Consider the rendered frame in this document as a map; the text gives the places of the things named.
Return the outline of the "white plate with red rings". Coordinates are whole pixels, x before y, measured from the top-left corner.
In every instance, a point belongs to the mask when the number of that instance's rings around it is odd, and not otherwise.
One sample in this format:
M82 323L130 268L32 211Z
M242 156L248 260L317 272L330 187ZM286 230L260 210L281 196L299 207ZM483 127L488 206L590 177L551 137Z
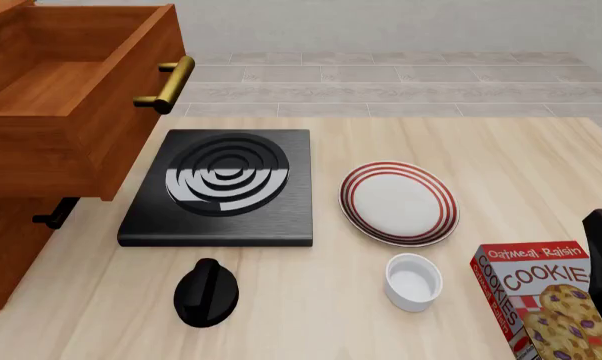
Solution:
M345 217L367 236L404 248L448 238L460 221L452 191L428 170L401 161L373 161L351 170L338 191Z

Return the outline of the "flat black stove plate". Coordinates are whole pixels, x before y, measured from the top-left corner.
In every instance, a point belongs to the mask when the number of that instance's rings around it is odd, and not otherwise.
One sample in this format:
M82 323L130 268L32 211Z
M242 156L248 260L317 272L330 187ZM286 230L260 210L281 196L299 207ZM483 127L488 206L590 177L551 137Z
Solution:
M123 247L309 247L310 132L173 129L125 215Z

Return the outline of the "oatmeal raisin cookies box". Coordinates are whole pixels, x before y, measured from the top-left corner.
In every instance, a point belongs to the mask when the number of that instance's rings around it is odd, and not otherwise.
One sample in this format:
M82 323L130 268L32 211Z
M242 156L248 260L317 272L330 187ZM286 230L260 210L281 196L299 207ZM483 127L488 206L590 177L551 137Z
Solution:
M516 360L602 360L602 317L578 242L483 244L470 268Z

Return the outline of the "small white ramekin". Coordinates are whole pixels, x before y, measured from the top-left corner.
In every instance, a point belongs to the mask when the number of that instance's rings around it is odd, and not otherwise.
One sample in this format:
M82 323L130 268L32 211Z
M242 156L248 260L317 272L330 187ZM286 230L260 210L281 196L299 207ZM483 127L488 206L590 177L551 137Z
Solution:
M403 311L425 311L440 296L442 288L440 270L425 257L397 254L386 264L385 294Z

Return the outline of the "round black stove knob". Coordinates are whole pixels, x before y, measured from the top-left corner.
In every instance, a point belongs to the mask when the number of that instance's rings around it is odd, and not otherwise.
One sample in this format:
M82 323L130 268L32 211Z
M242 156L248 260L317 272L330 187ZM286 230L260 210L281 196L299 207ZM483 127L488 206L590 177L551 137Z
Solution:
M212 258L202 258L179 281L174 308L183 323L207 328L222 323L239 300L238 282L232 272Z

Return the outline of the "open wooden drawer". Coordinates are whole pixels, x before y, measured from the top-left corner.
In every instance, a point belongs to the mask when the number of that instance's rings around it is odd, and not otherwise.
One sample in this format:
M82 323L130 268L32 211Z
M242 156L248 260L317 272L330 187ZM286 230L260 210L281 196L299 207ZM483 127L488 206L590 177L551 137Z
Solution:
M184 54L174 5L0 0L0 197L113 199Z

